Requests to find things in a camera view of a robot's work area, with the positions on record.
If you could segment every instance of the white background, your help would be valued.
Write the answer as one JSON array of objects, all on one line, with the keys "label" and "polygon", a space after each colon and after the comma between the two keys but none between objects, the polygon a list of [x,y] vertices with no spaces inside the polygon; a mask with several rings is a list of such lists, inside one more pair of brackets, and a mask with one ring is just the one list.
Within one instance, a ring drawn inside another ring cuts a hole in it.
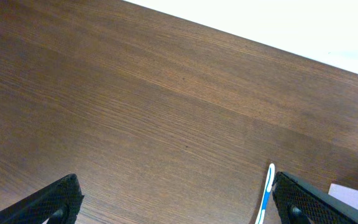
[{"label": "white background", "polygon": [[358,73],[358,1],[128,0]]}]

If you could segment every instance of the wooden surface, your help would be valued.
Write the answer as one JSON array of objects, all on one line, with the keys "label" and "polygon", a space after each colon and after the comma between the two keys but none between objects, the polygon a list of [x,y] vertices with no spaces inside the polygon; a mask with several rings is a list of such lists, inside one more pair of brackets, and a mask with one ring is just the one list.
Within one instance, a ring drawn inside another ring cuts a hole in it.
[{"label": "wooden surface", "polygon": [[0,1],[0,210],[76,173],[77,223],[252,223],[269,162],[358,189],[358,75],[126,2]]}]

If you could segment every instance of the brown wood tabletop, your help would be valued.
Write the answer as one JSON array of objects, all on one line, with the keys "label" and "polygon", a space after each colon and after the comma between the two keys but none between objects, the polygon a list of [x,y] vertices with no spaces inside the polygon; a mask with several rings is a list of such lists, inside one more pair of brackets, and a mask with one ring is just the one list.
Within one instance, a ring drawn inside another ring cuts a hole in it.
[{"label": "brown wood tabletop", "polygon": [[252,223],[270,162],[358,189],[358,75],[127,2],[0,1],[0,210],[76,173],[77,223]]}]

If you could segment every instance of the wooden table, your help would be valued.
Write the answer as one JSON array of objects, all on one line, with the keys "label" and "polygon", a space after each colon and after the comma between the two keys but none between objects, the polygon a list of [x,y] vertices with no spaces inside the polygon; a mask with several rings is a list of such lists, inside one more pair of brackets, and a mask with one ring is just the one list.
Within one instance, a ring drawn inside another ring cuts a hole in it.
[{"label": "wooden table", "polygon": [[0,1],[0,210],[76,173],[77,223],[252,223],[270,162],[358,189],[358,75],[127,2]]}]

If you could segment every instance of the toothbrush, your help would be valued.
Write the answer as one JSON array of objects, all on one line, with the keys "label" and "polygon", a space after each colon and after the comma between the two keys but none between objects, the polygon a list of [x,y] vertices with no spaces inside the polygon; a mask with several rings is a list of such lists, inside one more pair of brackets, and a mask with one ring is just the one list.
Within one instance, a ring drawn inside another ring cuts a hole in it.
[{"label": "toothbrush", "polygon": [[260,208],[255,224],[263,224],[264,222],[266,205],[269,200],[270,191],[272,190],[272,184],[275,174],[274,170],[275,170],[274,164],[270,164],[266,176],[264,195],[262,197],[262,202],[260,203]]}]

